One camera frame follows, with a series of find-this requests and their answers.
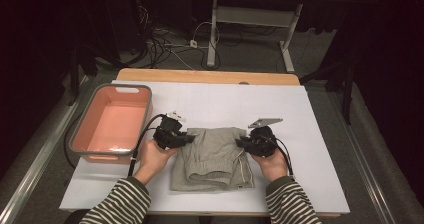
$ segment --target table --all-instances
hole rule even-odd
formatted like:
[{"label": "table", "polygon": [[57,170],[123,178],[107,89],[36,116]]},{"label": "table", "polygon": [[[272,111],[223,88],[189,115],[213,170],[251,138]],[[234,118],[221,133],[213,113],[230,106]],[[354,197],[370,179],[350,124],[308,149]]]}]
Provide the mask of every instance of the table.
[{"label": "table", "polygon": [[294,73],[293,63],[288,47],[293,37],[297,22],[299,20],[303,4],[298,4],[292,11],[263,10],[254,8],[228,7],[218,5],[218,0],[213,0],[211,34],[208,45],[207,65],[215,65],[216,55],[216,25],[217,22],[239,23],[248,25],[262,25],[271,27],[287,28],[284,41],[280,41],[280,50],[287,73]]},{"label": "table", "polygon": [[[261,118],[283,115],[281,117],[285,121],[274,124],[271,128],[289,149],[297,181],[308,193],[318,214],[340,215],[349,212],[307,93],[295,76],[123,69],[117,77],[117,82],[148,85],[153,92],[152,115],[175,108],[179,115],[187,119],[187,122],[183,123],[183,129],[222,126],[247,128],[258,115],[261,115]],[[190,103],[200,103],[201,108]],[[149,213],[268,215],[264,200],[264,190],[268,182],[250,157],[249,163],[254,173],[256,187],[253,189],[183,193],[172,192],[168,188],[169,173],[173,164],[171,159],[164,170],[147,185],[152,198]],[[93,207],[103,200],[118,178],[126,176],[127,171],[127,165],[88,163],[80,159],[60,208],[75,210]]]}]

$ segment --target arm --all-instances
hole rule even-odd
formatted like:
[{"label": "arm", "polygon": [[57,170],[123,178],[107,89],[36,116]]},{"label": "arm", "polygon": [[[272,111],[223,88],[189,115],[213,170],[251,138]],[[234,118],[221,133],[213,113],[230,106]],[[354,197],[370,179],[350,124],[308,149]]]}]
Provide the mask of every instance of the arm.
[{"label": "arm", "polygon": [[278,150],[267,158],[252,158],[271,182],[265,199],[273,223],[321,223],[302,187],[287,176],[287,164]]},{"label": "arm", "polygon": [[163,150],[153,140],[146,142],[141,150],[140,168],[134,176],[120,179],[109,195],[80,223],[142,223],[151,201],[145,185],[178,150]]}]

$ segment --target hand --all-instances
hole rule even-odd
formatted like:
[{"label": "hand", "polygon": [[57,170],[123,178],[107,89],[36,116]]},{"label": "hand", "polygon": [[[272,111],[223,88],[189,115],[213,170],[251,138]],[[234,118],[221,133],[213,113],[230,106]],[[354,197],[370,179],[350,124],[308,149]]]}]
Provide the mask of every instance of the hand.
[{"label": "hand", "polygon": [[280,177],[287,176],[287,163],[279,150],[275,150],[274,154],[269,157],[251,156],[259,163],[262,174],[264,174],[265,178],[270,182]]},{"label": "hand", "polygon": [[165,167],[168,159],[179,150],[180,148],[163,150],[155,140],[147,141],[141,147],[141,164],[134,177],[146,185]]}]

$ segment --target wrist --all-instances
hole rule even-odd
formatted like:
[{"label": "wrist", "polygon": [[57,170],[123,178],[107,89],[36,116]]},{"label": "wrist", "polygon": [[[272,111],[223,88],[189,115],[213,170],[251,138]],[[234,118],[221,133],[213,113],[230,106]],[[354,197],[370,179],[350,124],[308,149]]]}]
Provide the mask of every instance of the wrist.
[{"label": "wrist", "polygon": [[134,178],[146,185],[155,175],[156,173],[151,168],[142,165],[134,174]]}]

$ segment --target person's left hand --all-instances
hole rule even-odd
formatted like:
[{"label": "person's left hand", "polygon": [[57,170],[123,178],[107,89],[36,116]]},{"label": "person's left hand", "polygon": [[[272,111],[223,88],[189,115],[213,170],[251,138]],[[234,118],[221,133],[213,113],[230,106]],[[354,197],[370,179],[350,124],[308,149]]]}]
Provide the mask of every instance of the person's left hand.
[{"label": "person's left hand", "polygon": [[147,141],[141,147],[140,168],[134,174],[134,177],[146,185],[165,167],[168,159],[179,150],[180,148],[163,150],[155,140]]}]

